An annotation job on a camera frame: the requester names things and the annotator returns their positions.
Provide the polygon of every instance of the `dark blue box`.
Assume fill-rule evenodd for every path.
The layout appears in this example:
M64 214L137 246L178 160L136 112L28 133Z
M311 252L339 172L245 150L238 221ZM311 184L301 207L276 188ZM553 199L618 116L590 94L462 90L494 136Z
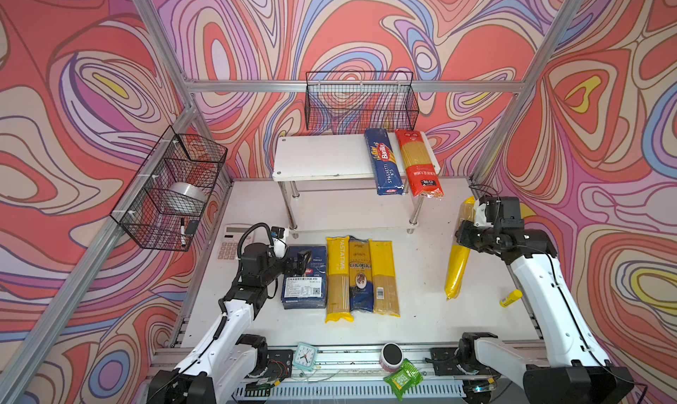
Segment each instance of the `dark blue box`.
M403 194L404 184L402 184L400 171L397 170L388 131L384 128L365 129L364 138L367 140L369 156L372 158L378 195Z
M311 260L304 276L284 275L282 305L290 308L325 308L327 306L327 247L290 246L289 255L310 250Z

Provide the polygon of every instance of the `clock face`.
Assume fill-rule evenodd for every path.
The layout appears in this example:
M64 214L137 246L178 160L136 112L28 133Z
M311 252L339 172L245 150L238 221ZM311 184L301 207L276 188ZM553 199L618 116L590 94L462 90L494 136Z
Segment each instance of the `clock face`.
M312 367L315 362L315 347L300 343L294 354L294 365L300 367Z

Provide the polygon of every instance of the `teal square clock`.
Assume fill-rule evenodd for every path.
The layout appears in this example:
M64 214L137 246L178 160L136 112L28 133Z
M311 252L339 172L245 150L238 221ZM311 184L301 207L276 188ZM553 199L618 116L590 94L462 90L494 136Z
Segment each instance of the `teal square clock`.
M297 350L294 352L292 366L301 369L304 372L312 372L315 367L315 358L317 357L317 347L299 342Z

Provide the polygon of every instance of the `red pasta package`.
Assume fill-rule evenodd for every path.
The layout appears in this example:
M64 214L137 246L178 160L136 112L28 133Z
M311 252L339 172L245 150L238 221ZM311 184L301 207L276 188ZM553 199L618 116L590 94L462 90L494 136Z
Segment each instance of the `red pasta package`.
M402 150L402 161L407 170L407 178L414 197L444 197L435 167L430 160L428 149L417 130L395 129L397 142Z

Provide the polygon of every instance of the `metal shelf leg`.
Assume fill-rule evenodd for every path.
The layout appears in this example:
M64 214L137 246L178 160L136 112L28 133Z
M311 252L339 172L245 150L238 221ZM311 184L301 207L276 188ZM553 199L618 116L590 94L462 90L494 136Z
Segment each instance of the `metal shelf leg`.
M414 213L411 215L411 219L409 219L409 224L411 225L411 228L407 229L407 233L413 233L414 229L416 229L416 227L419 226L419 213L421 213L423 198L424 197L422 196L419 197L419 201L417 201L416 205L414 206Z
M299 194L299 189L296 187L296 181L292 180L290 182L290 184L292 185L292 197L293 198L299 198L300 194Z
M289 197L287 196L287 187L284 185L284 182L278 182L277 185L280 186L280 192L282 192L282 198L284 199L284 207L287 209L287 217L289 218L289 230L292 231L292 237L296 239L299 237L299 234L294 231L298 227L296 224L296 219L294 219L294 213L292 213L292 207L289 205Z

